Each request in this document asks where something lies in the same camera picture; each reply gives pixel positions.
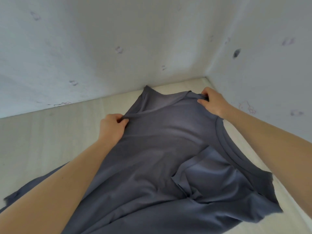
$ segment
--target fabric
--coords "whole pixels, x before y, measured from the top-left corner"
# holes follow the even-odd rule
[[[63,233],[216,234],[282,212],[272,174],[244,156],[199,98],[145,87]]]

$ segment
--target gray fabric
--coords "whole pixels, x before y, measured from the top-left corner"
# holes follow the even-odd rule
[[[145,87],[63,233],[216,234],[281,212],[272,174],[248,161],[199,98]]]

